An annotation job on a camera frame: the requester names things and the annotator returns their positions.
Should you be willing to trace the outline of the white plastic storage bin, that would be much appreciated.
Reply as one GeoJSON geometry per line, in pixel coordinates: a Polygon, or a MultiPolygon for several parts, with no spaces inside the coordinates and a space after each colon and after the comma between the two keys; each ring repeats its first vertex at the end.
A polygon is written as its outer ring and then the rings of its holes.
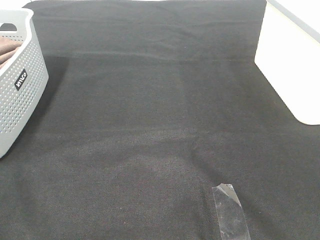
{"type": "Polygon", "coordinates": [[[319,125],[318,0],[268,0],[254,62],[298,121],[319,125]]]}

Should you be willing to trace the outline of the black table cloth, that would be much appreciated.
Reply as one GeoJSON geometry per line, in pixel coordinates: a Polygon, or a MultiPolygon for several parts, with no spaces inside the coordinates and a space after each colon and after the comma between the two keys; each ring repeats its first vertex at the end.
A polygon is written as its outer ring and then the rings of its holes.
{"type": "Polygon", "coordinates": [[[34,1],[49,80],[0,161],[3,240],[320,237],[320,128],[254,63],[266,3],[34,1]]]}

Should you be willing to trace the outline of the brown microfibre towel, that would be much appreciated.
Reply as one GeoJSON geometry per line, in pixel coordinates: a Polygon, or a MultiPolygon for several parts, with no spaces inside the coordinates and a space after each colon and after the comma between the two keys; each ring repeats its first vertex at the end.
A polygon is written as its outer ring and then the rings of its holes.
{"type": "Polygon", "coordinates": [[[0,68],[2,69],[8,60],[17,52],[22,45],[20,41],[6,37],[0,37],[0,68]]]}

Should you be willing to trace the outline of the grey perforated laundry basket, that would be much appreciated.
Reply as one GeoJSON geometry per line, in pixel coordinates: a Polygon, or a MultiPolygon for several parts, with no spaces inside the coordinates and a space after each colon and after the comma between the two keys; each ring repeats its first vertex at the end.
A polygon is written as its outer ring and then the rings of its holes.
{"type": "Polygon", "coordinates": [[[0,23],[15,30],[1,30],[0,37],[20,41],[17,52],[0,69],[0,155],[13,145],[33,114],[49,75],[28,8],[1,9],[0,23]]]}

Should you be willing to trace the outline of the clear tape strip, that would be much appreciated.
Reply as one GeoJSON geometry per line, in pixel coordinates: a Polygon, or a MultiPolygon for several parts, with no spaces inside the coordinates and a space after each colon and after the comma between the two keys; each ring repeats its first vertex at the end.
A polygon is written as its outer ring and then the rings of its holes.
{"type": "Polygon", "coordinates": [[[231,184],[212,188],[219,232],[222,240],[250,240],[246,217],[231,184]]]}

